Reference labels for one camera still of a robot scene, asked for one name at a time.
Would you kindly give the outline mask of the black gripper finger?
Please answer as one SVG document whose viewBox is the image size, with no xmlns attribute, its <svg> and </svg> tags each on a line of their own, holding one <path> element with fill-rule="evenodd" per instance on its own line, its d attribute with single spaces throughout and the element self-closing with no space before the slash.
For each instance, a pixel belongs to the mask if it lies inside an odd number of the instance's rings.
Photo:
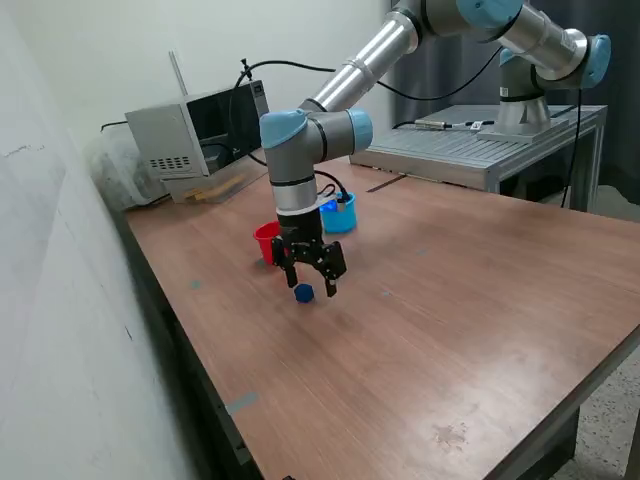
<svg viewBox="0 0 640 480">
<path fill-rule="evenodd" d="M 298 284 L 298 277 L 295 269 L 295 260 L 287 253 L 282 238 L 272 239 L 273 264 L 279 267 L 284 273 L 289 288 L 293 289 Z"/>
<path fill-rule="evenodd" d="M 337 280 L 347 272 L 346 260 L 339 241 L 312 246 L 312 266 L 324 278 L 329 298 L 337 293 Z"/>
</svg>

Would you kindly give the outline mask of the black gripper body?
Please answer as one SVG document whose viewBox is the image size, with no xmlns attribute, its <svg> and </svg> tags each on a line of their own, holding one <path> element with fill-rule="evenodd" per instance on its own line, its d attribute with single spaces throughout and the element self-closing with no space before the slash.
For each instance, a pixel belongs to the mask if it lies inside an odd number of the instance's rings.
<svg viewBox="0 0 640 480">
<path fill-rule="evenodd" d="M 323 228 L 318 209 L 300 215 L 278 215 L 281 238 L 285 249 L 292 244 L 305 244 L 318 249 L 323 245 Z"/>
</svg>

